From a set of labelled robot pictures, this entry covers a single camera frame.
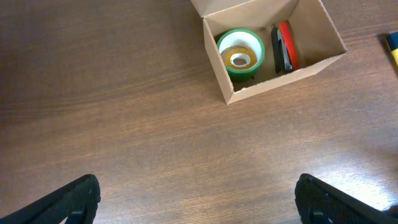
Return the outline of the green tape roll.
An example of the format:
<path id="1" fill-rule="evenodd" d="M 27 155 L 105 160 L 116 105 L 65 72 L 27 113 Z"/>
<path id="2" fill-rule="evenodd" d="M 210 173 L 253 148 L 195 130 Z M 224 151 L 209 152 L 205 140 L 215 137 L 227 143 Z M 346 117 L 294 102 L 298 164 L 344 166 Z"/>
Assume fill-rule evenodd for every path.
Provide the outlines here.
<path id="1" fill-rule="evenodd" d="M 264 62 L 266 48 L 261 38 L 251 30 L 233 29 L 223 34 L 217 42 L 217 48 L 232 82 L 245 82 L 251 79 L 254 73 Z M 226 64 L 226 54 L 236 48 L 246 48 L 254 51 L 257 64 L 247 70 L 236 70 Z"/>

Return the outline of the brown cardboard box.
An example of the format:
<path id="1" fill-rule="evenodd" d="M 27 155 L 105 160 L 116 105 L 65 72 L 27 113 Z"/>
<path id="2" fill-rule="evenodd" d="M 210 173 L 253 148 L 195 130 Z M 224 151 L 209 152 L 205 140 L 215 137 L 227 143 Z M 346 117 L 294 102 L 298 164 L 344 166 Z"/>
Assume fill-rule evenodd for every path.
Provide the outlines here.
<path id="1" fill-rule="evenodd" d="M 342 57 L 346 46 L 320 0 L 192 0 L 203 19 L 205 48 L 227 104 L 317 74 Z M 287 21 L 299 68 L 275 72 L 271 30 Z M 266 48 L 264 62 L 251 79 L 232 82 L 217 48 L 227 31 L 247 29 Z"/>

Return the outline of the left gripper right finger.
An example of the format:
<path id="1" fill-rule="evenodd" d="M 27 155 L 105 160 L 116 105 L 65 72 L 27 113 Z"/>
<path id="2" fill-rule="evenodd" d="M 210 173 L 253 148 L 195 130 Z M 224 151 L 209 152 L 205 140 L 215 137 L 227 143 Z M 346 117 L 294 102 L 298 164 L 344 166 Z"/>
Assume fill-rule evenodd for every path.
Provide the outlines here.
<path id="1" fill-rule="evenodd" d="M 302 223 L 397 224 L 397 209 L 377 210 L 310 175 L 301 174 L 295 204 Z"/>

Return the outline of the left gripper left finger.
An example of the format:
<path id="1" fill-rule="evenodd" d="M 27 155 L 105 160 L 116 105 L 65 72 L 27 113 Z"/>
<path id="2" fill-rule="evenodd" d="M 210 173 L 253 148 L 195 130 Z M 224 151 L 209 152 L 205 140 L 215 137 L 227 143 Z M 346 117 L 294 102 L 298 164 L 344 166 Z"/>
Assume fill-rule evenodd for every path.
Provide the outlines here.
<path id="1" fill-rule="evenodd" d="M 98 179 L 93 174 L 86 174 L 1 218 L 1 223 L 92 224 L 100 201 Z"/>

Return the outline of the yellow highlighter with dark cap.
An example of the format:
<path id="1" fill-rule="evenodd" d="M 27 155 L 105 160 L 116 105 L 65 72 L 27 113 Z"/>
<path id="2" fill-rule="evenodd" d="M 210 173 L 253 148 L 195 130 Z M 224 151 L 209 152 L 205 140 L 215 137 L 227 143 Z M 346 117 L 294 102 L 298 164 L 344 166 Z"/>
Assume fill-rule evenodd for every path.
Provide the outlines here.
<path id="1" fill-rule="evenodd" d="M 396 65 L 398 65 L 398 32 L 387 34 L 385 40 Z"/>

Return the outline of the yellow clear tape roll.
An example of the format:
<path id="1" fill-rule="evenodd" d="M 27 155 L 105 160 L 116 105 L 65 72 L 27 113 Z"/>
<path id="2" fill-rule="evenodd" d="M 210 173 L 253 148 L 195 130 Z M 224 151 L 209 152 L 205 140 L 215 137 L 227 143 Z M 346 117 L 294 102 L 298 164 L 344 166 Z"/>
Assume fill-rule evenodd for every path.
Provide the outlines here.
<path id="1" fill-rule="evenodd" d="M 236 70 L 247 70 L 257 64 L 257 57 L 251 49 L 236 48 L 227 52 L 226 64 Z"/>

